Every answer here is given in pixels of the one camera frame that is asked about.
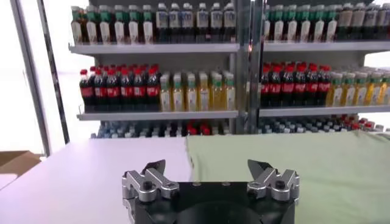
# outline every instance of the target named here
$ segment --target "bottle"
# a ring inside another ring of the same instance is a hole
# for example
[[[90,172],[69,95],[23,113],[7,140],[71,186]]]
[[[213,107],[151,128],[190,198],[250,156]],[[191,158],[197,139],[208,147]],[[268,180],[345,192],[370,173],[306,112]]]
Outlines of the bottle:
[[[144,40],[145,44],[152,44],[154,42],[154,34],[153,34],[153,14],[152,7],[150,5],[143,5],[142,9],[143,13],[143,29],[144,29]]]
[[[97,111],[107,110],[107,79],[102,76],[101,70],[96,70],[94,81],[95,104]]]
[[[134,77],[134,105],[138,111],[145,110],[146,106],[146,86],[141,75],[141,68],[135,70]]]
[[[160,107],[160,87],[155,68],[149,69],[149,77],[146,87],[147,107],[150,111],[158,111]]]
[[[269,76],[269,104],[271,107],[280,107],[280,71],[282,70],[279,66],[274,66],[274,71]]]
[[[366,16],[363,22],[363,33],[362,38],[364,40],[375,39],[375,26],[377,25],[378,6],[371,3],[367,6]]]
[[[199,3],[199,10],[196,13],[196,42],[209,42],[210,38],[206,3]]]
[[[219,3],[215,2],[211,8],[210,34],[211,41],[214,43],[221,42],[223,15]]]
[[[102,34],[103,44],[111,44],[116,41],[115,26],[111,19],[109,7],[107,5],[100,5],[100,31]]]
[[[377,104],[380,94],[381,75],[382,74],[379,72],[374,72],[371,74],[370,82],[367,85],[367,94],[364,101],[365,106],[373,106]]]
[[[172,3],[169,12],[169,29],[171,30],[171,43],[181,42],[181,24],[180,24],[179,5]]]
[[[122,109],[124,111],[131,111],[134,109],[134,77],[129,75],[129,70],[127,68],[122,68],[121,74]]]
[[[388,105],[390,103],[390,74],[384,74],[380,87],[378,105]]]
[[[315,14],[315,23],[313,23],[314,33],[313,33],[313,42],[321,42],[322,34],[324,31],[324,5],[316,6],[316,14]]]
[[[236,89],[234,87],[234,75],[228,73],[226,75],[226,110],[236,109]]]
[[[176,73],[173,77],[173,111],[184,111],[184,95],[182,89],[182,78],[180,73]]]
[[[90,44],[98,44],[102,41],[102,36],[100,33],[100,20],[97,13],[97,8],[93,5],[87,6],[87,32],[88,40]]]
[[[157,42],[168,43],[168,11],[164,3],[158,3],[158,10],[156,12],[156,28],[157,28]]]
[[[355,73],[347,73],[345,75],[344,84],[342,86],[340,106],[350,107],[353,104],[355,96]]]
[[[328,8],[328,15],[325,21],[325,29],[324,29],[324,40],[326,42],[333,42],[335,39],[337,28],[337,20],[336,20],[336,5],[330,5]]]
[[[302,22],[300,23],[300,29],[299,31],[299,40],[300,42],[307,42],[309,37],[309,31],[310,31],[310,21],[309,21],[309,15],[310,15],[310,5],[303,5],[302,6]]]
[[[283,5],[275,6],[275,28],[274,41],[281,41],[283,39]]]
[[[345,3],[342,7],[342,11],[339,14],[339,20],[337,22],[337,40],[348,40],[349,39],[349,28],[352,20],[352,4]]]
[[[282,76],[282,106],[289,107],[293,104],[294,91],[294,67],[287,66],[286,72]]]
[[[206,73],[200,72],[200,89],[199,89],[199,109],[201,111],[210,110],[210,90],[208,88],[208,77]]]
[[[187,87],[187,110],[188,111],[197,111],[197,92],[196,92],[196,79],[195,75],[190,73],[187,77],[188,87]]]
[[[355,6],[352,14],[352,22],[351,22],[351,31],[350,31],[350,39],[351,40],[359,40],[361,39],[361,28],[363,26],[364,16],[366,14],[365,8],[366,5],[364,3],[358,3]]]
[[[224,42],[236,43],[236,12],[231,2],[224,9]]]

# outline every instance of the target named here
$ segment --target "bottle label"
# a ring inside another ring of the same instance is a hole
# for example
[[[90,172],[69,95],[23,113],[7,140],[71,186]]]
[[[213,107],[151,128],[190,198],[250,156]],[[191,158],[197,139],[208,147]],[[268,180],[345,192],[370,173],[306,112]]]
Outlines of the bottle label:
[[[327,42],[331,42],[335,39],[336,27],[337,27],[336,20],[332,20],[328,23]]]
[[[96,97],[107,97],[107,88],[95,87],[95,96]]]
[[[156,27],[168,28],[168,13],[163,11],[156,12]]]
[[[131,43],[138,43],[138,23],[134,21],[129,22],[129,30]]]
[[[98,36],[96,34],[96,24],[94,22],[87,22],[87,32],[88,32],[88,39],[90,41],[90,44],[97,44],[98,43]]]
[[[306,20],[302,23],[302,27],[300,30],[300,40],[302,42],[307,42],[309,36],[309,30],[310,30],[310,22]]]
[[[124,97],[133,97],[133,87],[121,87],[121,95]]]
[[[81,88],[81,96],[82,97],[92,97],[93,96],[92,87]]]
[[[119,96],[119,87],[107,88],[108,97],[118,97]]]
[[[284,83],[282,85],[282,92],[283,93],[292,93],[294,90],[294,84],[293,83]]]
[[[107,22],[100,23],[100,31],[102,34],[102,41],[104,44],[110,44],[110,26]]]
[[[169,27],[180,28],[179,12],[176,11],[169,12]]]
[[[222,28],[222,12],[211,12],[211,28]]]
[[[355,95],[355,88],[351,87],[347,91],[346,106],[352,106],[353,97]]]
[[[200,11],[197,13],[196,26],[201,28],[208,27],[208,12]]]
[[[145,44],[153,43],[153,23],[144,22],[144,35],[145,35]]]
[[[169,93],[164,92],[160,94],[161,98],[161,110],[166,112],[171,110],[171,101],[169,98]]]
[[[340,101],[341,101],[341,94],[342,94],[342,88],[336,88],[335,89],[335,95],[333,96],[333,107],[339,107]]]
[[[72,33],[75,44],[82,43],[81,25],[78,22],[72,23]]]
[[[226,91],[226,109],[234,110],[235,109],[235,100],[236,100],[236,92],[234,89],[228,89]]]
[[[297,33],[297,21],[290,21],[288,23],[287,41],[295,41]]]
[[[200,110],[205,111],[208,110],[208,101],[209,101],[209,93],[208,90],[200,91]]]
[[[282,40],[282,35],[283,35],[283,21],[277,21],[275,23],[274,40],[275,41]]]
[[[358,91],[358,98],[356,100],[356,105],[357,106],[363,106],[364,105],[364,99],[366,97],[366,93],[367,93],[367,88],[366,87],[362,87],[359,89]]]
[[[124,29],[123,29],[123,23],[122,22],[115,22],[115,34],[116,34],[116,42],[118,44],[124,44],[125,38],[124,38]]]
[[[324,30],[324,22],[322,20],[316,22],[316,28],[314,30],[314,42],[321,42],[322,31]]]
[[[196,92],[190,91],[187,94],[188,111],[196,111]]]
[[[224,13],[224,27],[236,27],[236,13],[234,11]]]

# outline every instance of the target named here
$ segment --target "plastic bottle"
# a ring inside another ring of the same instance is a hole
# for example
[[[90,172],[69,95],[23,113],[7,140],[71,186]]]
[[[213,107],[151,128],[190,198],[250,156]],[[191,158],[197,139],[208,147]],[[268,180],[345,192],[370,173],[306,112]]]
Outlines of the plastic bottle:
[[[214,43],[221,42],[223,13],[219,6],[219,3],[215,2],[213,4],[210,15],[211,15],[211,21],[210,21],[211,41]]]
[[[363,106],[367,94],[367,73],[356,72],[355,95],[353,106]]]
[[[366,99],[364,101],[364,105],[376,105],[379,99],[380,94],[380,80],[381,73],[374,72],[370,76],[370,82],[367,85],[367,94]]]
[[[344,84],[342,85],[340,106],[342,107],[352,106],[354,96],[355,96],[355,73],[347,73],[344,77]]]
[[[158,3],[158,10],[156,12],[156,28],[157,28],[157,42],[168,43],[168,11],[164,3]]]

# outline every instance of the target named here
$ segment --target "juice bottle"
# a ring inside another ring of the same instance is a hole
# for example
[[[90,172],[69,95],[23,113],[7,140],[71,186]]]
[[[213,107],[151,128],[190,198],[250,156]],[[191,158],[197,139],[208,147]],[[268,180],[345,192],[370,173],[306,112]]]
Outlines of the juice bottle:
[[[347,73],[342,85],[341,106],[352,106],[355,96],[355,73]]]
[[[200,72],[199,78],[199,110],[208,111],[210,109],[210,90],[208,89],[208,77],[206,73]]]
[[[380,95],[378,99],[378,104],[389,104],[390,99],[390,74],[383,75],[382,84],[380,87]]]
[[[188,111],[197,111],[197,91],[196,91],[196,79],[195,75],[190,73],[188,75],[188,87],[187,87],[187,109]]]
[[[379,99],[380,94],[380,80],[381,73],[374,72],[370,76],[370,82],[367,85],[367,94],[364,104],[368,105],[376,105]]]
[[[367,94],[367,73],[356,72],[355,95],[353,97],[353,106],[363,106],[364,98]]]

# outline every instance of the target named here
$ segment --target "dark soda bottle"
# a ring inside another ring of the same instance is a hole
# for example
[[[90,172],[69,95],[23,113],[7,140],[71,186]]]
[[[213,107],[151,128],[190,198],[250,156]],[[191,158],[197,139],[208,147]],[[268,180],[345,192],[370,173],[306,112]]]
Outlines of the dark soda bottle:
[[[306,89],[305,100],[306,106],[314,106],[317,104],[317,89],[318,89],[318,75],[317,66],[309,65],[309,70],[306,74]]]
[[[289,107],[293,104],[294,91],[294,67],[287,66],[286,72],[282,76],[282,106]]]
[[[155,68],[150,68],[149,79],[147,80],[147,104],[151,111],[158,111],[160,107],[160,85]]]
[[[109,110],[119,111],[121,109],[120,82],[114,69],[108,70],[107,99]]]
[[[122,109],[124,111],[131,111],[134,109],[134,77],[130,75],[130,72],[126,68],[122,68],[121,77],[121,98]]]
[[[146,86],[143,82],[141,69],[138,68],[135,70],[134,77],[134,105],[135,109],[138,111],[145,110],[146,105]]]
[[[95,91],[95,110],[107,110],[107,78],[102,76],[101,70],[96,70],[96,77],[94,81]]]
[[[282,67],[274,66],[274,70],[269,76],[269,104],[271,107],[280,107],[280,90],[282,88],[280,81],[280,72]]]
[[[330,67],[329,66],[320,66],[320,71],[318,74],[318,92],[317,99],[319,106],[325,106],[327,99],[327,94],[330,88]]]

